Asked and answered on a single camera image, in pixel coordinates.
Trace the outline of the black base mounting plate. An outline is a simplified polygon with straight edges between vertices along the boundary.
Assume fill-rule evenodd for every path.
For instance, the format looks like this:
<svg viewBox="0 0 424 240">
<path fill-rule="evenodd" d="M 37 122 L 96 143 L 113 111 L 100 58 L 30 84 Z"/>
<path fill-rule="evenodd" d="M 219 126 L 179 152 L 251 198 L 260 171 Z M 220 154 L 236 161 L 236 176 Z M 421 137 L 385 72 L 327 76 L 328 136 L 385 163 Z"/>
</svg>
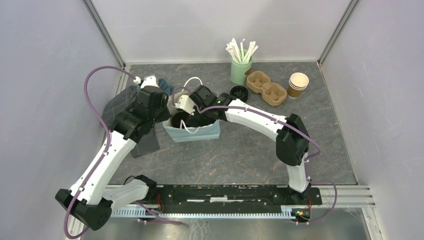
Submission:
<svg viewBox="0 0 424 240">
<path fill-rule="evenodd" d="M 286 185 L 157 185 L 148 190 L 144 206 L 163 214 L 276 214 L 281 208 L 306 209 L 323 201 L 317 187 L 298 193 Z"/>
</svg>

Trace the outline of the left aluminium frame post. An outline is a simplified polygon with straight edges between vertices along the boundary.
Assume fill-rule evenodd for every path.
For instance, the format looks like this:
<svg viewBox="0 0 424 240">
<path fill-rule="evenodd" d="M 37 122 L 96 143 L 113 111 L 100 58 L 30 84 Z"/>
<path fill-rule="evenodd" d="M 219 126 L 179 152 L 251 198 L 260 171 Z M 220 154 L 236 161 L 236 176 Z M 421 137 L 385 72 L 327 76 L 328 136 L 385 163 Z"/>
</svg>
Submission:
<svg viewBox="0 0 424 240">
<path fill-rule="evenodd" d="M 116 44 L 114 43 L 109 31 L 107 30 L 107 27 L 105 23 L 103 22 L 99 12 L 97 11 L 94 3 L 92 0 L 82 0 L 82 3 L 84 4 L 88 14 L 90 15 L 91 19 L 93 20 L 95 26 L 97 27 L 97 30 L 99 31 L 100 35 L 102 36 L 103 40 L 105 41 L 108 49 L 112 53 L 115 61 L 118 63 L 118 65 L 122 68 L 126 67 L 126 62 L 124 61 L 123 57 L 121 56 Z"/>
</svg>

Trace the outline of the remaining cardboard carrier tray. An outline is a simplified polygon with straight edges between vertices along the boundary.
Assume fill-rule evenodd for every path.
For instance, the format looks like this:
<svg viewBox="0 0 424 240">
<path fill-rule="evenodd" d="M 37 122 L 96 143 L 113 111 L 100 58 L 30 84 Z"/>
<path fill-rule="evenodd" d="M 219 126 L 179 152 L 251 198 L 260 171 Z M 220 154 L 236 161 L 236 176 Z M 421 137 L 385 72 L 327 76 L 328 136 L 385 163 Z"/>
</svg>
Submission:
<svg viewBox="0 0 424 240">
<path fill-rule="evenodd" d="M 261 94 L 262 99 L 271 106 L 281 105 L 288 94 L 285 88 L 272 82 L 270 77 L 262 71 L 254 71 L 246 78 L 246 85 L 254 93 Z"/>
</svg>

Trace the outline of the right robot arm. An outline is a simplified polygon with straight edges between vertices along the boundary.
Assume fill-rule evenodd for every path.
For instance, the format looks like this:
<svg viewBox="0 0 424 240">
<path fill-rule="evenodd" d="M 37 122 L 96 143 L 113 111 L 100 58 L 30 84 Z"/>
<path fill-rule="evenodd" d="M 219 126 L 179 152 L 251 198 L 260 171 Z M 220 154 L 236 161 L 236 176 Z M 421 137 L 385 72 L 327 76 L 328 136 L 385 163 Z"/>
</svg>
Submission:
<svg viewBox="0 0 424 240">
<path fill-rule="evenodd" d="M 252 107 L 228 93 L 216 96 L 204 85 L 190 95 L 202 117 L 236 123 L 255 130 L 275 142 L 277 158 L 286 165 L 289 175 L 289 199 L 302 204 L 309 198 L 309 179 L 305 159 L 312 141 L 298 115 L 286 117 Z"/>
</svg>

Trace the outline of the stack of black lids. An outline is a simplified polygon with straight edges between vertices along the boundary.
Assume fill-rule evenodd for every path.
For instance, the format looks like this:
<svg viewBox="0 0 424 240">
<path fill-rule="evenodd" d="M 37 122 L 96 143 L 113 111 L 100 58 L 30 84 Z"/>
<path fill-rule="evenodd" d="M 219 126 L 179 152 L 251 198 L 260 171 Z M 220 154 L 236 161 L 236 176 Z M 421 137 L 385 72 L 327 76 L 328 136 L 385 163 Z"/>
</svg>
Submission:
<svg viewBox="0 0 424 240">
<path fill-rule="evenodd" d="M 249 91 L 246 87 L 242 85 L 237 85 L 230 90 L 230 95 L 246 103 L 249 98 Z"/>
</svg>

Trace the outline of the green straw holder cup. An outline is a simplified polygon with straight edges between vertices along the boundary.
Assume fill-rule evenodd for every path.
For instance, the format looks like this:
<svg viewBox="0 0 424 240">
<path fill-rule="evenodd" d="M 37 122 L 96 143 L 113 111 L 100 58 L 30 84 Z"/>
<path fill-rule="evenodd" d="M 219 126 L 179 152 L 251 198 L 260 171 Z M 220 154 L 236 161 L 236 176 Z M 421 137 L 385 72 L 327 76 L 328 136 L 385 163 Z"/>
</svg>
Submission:
<svg viewBox="0 0 424 240">
<path fill-rule="evenodd" d="M 252 62 L 252 56 L 250 57 L 248 63 L 237 63 L 234 59 L 232 59 L 230 68 L 230 80 L 237 85 L 245 84 L 247 76 L 251 73 Z"/>
</svg>

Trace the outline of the aluminium frame post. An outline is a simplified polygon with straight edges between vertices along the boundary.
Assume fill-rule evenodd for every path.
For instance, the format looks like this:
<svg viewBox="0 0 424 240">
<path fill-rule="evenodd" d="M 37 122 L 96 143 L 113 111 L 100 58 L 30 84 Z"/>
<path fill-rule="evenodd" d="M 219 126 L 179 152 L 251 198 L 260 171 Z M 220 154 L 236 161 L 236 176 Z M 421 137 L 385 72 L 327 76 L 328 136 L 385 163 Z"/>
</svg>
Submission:
<svg viewBox="0 0 424 240">
<path fill-rule="evenodd" d="M 321 68 L 325 60 L 327 59 L 330 51 L 334 47 L 336 41 L 340 37 L 345 25 L 348 23 L 351 15 L 355 11 L 360 0 L 350 0 L 342 16 L 340 17 L 334 31 L 332 32 L 327 44 L 325 45 L 320 57 L 317 60 L 318 66 Z"/>
<path fill-rule="evenodd" d="M 95 26 L 97 27 L 97 30 L 99 31 L 100 35 L 102 36 L 103 40 L 105 41 L 108 49 L 112 53 L 115 61 L 118 63 L 118 65 L 122 68 L 126 67 L 126 62 L 124 61 L 123 57 L 121 56 L 116 44 L 114 43 L 109 31 L 107 30 L 107 27 L 105 23 L 103 22 L 99 12 L 97 11 L 94 3 L 92 0 L 82 0 L 82 3 L 84 4 L 88 14 L 90 15 L 91 19 L 93 20 Z"/>
</svg>

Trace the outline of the light blue paper bag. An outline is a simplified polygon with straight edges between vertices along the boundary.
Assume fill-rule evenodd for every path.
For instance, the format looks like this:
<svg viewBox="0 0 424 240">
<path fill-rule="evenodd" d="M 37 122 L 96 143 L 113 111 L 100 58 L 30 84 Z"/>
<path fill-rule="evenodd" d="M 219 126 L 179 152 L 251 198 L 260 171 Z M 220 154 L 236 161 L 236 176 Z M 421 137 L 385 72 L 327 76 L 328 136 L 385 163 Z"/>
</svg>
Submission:
<svg viewBox="0 0 424 240">
<path fill-rule="evenodd" d="M 179 99 L 183 97 L 184 102 L 189 101 L 189 90 L 186 86 L 189 81 L 194 79 L 198 80 L 201 85 L 203 84 L 200 78 L 191 77 L 182 87 L 173 89 L 169 95 L 167 107 L 171 117 L 169 120 L 164 121 L 162 125 L 172 140 L 176 143 L 218 139 L 221 133 L 220 123 L 217 120 L 211 124 L 189 127 L 188 120 L 178 120 L 176 117 L 176 114 L 179 112 Z"/>
</svg>

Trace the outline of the right aluminium frame post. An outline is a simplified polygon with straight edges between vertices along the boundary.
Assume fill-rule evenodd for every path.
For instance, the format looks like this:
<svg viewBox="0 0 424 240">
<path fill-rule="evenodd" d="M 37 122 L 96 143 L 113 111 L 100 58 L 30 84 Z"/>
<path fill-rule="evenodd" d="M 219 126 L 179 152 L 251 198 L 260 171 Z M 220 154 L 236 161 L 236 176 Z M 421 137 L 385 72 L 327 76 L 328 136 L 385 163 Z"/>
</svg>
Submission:
<svg viewBox="0 0 424 240">
<path fill-rule="evenodd" d="M 345 25 L 348 23 L 351 15 L 355 11 L 360 0 L 350 0 L 342 16 L 340 17 L 334 31 L 332 32 L 327 44 L 325 45 L 320 57 L 317 60 L 318 66 L 321 68 L 325 60 L 327 59 L 330 51 L 334 47 L 336 41 L 340 37 Z"/>
</svg>

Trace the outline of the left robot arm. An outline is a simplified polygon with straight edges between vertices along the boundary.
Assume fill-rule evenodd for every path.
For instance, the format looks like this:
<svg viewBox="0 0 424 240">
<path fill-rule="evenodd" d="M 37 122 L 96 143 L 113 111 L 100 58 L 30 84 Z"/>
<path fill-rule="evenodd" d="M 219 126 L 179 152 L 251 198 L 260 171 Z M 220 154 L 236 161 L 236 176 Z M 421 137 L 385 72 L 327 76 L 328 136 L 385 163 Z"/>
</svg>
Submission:
<svg viewBox="0 0 424 240">
<path fill-rule="evenodd" d="M 134 179 L 114 190 L 106 187 L 113 174 L 140 139 L 156 123 L 167 120 L 169 96 L 158 86 L 141 88 L 136 100 L 120 112 L 111 125 L 103 147 L 70 189 L 59 189 L 58 203 L 74 218 L 93 231 L 102 228 L 111 214 L 133 202 L 153 203 L 157 190 Z"/>
</svg>

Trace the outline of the stack of paper cups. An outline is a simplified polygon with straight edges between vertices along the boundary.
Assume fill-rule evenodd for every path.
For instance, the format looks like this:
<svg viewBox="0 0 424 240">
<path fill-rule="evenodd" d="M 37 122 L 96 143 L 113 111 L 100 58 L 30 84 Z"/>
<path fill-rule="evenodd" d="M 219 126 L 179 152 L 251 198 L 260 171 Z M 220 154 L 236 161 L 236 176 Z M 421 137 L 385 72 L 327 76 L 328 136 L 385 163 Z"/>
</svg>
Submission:
<svg viewBox="0 0 424 240">
<path fill-rule="evenodd" d="M 309 78 L 306 74 L 301 72 L 293 73 L 288 82 L 287 94 L 290 98 L 295 99 L 307 88 Z"/>
</svg>

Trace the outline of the blue cloth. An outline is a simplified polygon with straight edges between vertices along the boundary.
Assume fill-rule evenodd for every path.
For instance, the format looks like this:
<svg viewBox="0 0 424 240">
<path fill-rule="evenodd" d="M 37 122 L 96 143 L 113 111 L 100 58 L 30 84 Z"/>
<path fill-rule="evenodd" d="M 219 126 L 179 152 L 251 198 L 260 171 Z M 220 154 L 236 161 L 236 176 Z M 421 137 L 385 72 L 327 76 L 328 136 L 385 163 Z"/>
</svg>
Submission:
<svg viewBox="0 0 424 240">
<path fill-rule="evenodd" d="M 158 80 L 158 86 L 168 95 L 171 96 L 175 90 L 175 86 L 169 84 L 164 78 Z"/>
</svg>

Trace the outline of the grey checked cloth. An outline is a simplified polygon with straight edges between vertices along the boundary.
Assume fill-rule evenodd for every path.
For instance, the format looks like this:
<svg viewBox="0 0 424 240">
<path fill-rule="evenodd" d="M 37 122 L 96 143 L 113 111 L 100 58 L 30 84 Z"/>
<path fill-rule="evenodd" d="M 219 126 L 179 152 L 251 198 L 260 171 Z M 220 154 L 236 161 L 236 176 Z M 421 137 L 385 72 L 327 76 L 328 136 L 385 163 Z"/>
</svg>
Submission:
<svg viewBox="0 0 424 240">
<path fill-rule="evenodd" d="M 101 117 L 109 129 L 112 127 L 115 116 L 135 101 L 139 90 L 140 87 L 138 85 L 130 85 L 106 104 Z M 133 158 L 137 158 L 158 151 L 159 149 L 160 145 L 156 135 L 156 129 L 153 127 L 149 133 L 137 142 L 136 146 L 130 151 L 130 154 Z"/>
</svg>

